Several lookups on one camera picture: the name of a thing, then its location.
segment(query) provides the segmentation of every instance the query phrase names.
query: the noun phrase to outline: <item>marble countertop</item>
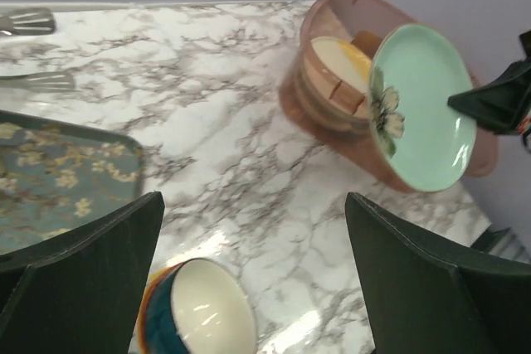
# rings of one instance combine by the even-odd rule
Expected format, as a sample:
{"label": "marble countertop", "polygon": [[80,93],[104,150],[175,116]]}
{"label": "marble countertop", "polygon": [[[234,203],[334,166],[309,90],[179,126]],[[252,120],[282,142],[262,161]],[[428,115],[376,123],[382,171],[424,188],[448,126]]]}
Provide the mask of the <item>marble countertop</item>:
{"label": "marble countertop", "polygon": [[[129,134],[166,213],[151,271],[216,259],[256,308],[260,353],[369,353],[343,204],[361,192],[471,245],[489,222],[461,184],[396,193],[282,114],[277,88],[307,2],[57,15],[52,36],[0,41],[0,75],[69,70],[60,94],[2,90],[3,109]],[[133,339],[130,352],[137,352]]]}

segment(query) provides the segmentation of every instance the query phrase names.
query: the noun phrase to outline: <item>bowl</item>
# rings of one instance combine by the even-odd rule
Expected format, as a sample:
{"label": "bowl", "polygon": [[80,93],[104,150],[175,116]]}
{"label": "bowl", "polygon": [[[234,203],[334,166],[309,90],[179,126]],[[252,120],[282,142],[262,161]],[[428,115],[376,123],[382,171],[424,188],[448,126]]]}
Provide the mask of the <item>bowl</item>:
{"label": "bowl", "polygon": [[475,121],[447,105],[472,90],[459,52],[433,29],[406,24],[384,39],[369,79],[371,133],[394,172],[420,192],[457,182],[476,135]]}
{"label": "bowl", "polygon": [[165,269],[139,313],[145,354],[256,354],[256,319],[236,279],[209,259]]}

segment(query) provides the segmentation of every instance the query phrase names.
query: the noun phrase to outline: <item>blue cup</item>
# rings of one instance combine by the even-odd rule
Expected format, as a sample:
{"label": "blue cup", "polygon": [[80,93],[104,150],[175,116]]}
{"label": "blue cup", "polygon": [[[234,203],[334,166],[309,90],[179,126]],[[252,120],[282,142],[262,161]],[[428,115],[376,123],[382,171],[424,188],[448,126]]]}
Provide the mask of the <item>blue cup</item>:
{"label": "blue cup", "polygon": [[236,279],[209,259],[190,259],[154,287],[146,304],[149,354],[256,354],[256,319]]}

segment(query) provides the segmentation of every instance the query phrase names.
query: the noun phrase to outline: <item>flower decoration on plate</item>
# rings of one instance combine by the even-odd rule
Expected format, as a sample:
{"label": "flower decoration on plate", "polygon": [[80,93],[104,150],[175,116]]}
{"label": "flower decoration on plate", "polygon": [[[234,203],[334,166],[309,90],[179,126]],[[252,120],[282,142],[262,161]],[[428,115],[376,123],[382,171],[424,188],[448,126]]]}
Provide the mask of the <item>flower decoration on plate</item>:
{"label": "flower decoration on plate", "polygon": [[397,151],[394,139],[404,134],[405,118],[397,112],[400,96],[393,86],[384,89],[383,71],[375,67],[370,87],[370,119],[378,135],[378,144],[390,158]]}

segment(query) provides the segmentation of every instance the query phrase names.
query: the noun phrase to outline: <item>tray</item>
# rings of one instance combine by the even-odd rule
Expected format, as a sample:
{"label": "tray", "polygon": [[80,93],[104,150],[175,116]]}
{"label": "tray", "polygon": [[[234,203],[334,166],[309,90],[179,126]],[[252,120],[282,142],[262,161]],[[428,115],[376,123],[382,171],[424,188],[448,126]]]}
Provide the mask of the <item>tray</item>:
{"label": "tray", "polygon": [[130,137],[0,111],[0,255],[136,199],[143,167]]}

